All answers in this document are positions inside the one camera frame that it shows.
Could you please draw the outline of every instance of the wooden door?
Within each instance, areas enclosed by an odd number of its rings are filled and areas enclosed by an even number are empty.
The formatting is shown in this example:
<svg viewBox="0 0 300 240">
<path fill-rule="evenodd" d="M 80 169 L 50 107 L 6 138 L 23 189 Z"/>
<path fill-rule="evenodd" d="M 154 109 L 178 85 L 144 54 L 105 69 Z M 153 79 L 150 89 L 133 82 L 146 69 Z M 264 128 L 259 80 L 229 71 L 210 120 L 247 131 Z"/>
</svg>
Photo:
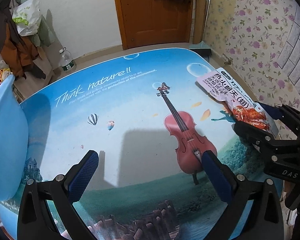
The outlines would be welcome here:
<svg viewBox="0 0 300 240">
<path fill-rule="evenodd" d="M 124 49 L 189 42 L 192 3 L 171 0 L 115 0 Z"/>
</svg>

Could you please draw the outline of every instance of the screw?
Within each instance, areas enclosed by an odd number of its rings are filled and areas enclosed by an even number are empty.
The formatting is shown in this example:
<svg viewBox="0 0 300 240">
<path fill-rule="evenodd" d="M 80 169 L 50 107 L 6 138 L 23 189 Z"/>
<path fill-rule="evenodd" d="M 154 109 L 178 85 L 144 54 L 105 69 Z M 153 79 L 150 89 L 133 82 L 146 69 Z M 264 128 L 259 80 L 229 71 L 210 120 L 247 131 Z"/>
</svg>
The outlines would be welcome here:
<svg viewBox="0 0 300 240">
<path fill-rule="evenodd" d="M 63 176 L 62 174 L 57 175 L 57 176 L 56 176 L 56 181 L 62 181 L 64 177 L 65 177 L 65 176 Z"/>
<path fill-rule="evenodd" d="M 225 65 L 231 65 L 231 64 L 232 64 L 232 60 L 230 60 L 230 59 L 225 62 Z"/>
<path fill-rule="evenodd" d="M 273 180 L 272 180 L 272 179 L 267 179 L 266 182 L 267 182 L 269 185 L 273 185 Z"/>
<path fill-rule="evenodd" d="M 240 180 L 240 181 L 244 181 L 246 179 L 246 177 L 242 174 L 238 174 L 237 179 Z"/>
<path fill-rule="evenodd" d="M 31 185 L 32 183 L 34 183 L 34 179 L 28 179 L 27 184 Z"/>
</svg>

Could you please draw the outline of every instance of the castle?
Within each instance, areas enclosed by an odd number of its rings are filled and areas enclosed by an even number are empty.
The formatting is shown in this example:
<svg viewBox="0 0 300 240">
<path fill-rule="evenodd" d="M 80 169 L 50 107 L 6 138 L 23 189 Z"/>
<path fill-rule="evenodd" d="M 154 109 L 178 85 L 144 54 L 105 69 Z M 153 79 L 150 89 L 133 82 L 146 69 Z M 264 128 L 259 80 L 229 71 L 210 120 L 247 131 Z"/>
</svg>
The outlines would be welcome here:
<svg viewBox="0 0 300 240">
<path fill-rule="evenodd" d="M 130 225 L 120 224 L 110 215 L 108 219 L 99 217 L 98 222 L 89 225 L 88 229 L 97 239 L 104 240 L 180 240 L 177 211 L 170 200 L 158 204 L 152 213 Z M 61 235 L 70 239 L 67 230 Z"/>
<path fill-rule="evenodd" d="M 42 176 L 40 175 L 40 169 L 37 168 L 37 162 L 35 159 L 32 160 L 32 158 L 26 160 L 26 164 L 23 168 L 21 184 L 25 185 L 28 179 L 35 179 L 36 182 L 42 181 Z"/>
</svg>

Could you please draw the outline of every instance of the blue gripper pad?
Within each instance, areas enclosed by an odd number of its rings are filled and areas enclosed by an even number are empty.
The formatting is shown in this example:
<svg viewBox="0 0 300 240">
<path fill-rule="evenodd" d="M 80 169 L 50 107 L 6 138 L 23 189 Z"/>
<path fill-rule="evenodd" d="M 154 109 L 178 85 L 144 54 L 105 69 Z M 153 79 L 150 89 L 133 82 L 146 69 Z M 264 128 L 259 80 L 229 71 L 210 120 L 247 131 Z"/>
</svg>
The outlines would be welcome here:
<svg viewBox="0 0 300 240">
<path fill-rule="evenodd" d="M 218 160 L 212 151 L 205 151 L 202 154 L 201 162 L 221 201 L 229 204 L 237 186 L 234 174 L 228 166 Z"/>
<path fill-rule="evenodd" d="M 277 107 L 269 106 L 263 103 L 258 102 L 262 108 L 271 116 L 272 119 L 278 120 L 282 117 L 282 113 Z"/>
<path fill-rule="evenodd" d="M 98 154 L 90 150 L 78 164 L 73 165 L 67 172 L 64 187 L 68 190 L 68 200 L 70 203 L 80 200 L 98 164 Z"/>
</svg>

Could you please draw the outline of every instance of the bottle cap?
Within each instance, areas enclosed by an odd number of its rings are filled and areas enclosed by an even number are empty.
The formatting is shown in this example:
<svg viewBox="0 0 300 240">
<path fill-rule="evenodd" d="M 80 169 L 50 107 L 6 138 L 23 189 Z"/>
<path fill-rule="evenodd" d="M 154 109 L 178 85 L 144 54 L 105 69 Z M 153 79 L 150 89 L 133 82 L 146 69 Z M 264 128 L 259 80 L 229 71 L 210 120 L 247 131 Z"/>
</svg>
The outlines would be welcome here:
<svg viewBox="0 0 300 240">
<path fill-rule="evenodd" d="M 66 48 L 66 47 L 64 47 L 63 49 L 59 50 L 59 54 L 61 54 L 61 53 L 65 52 L 65 50 L 66 50 L 66 49 L 67 49 L 67 48 Z"/>
</svg>

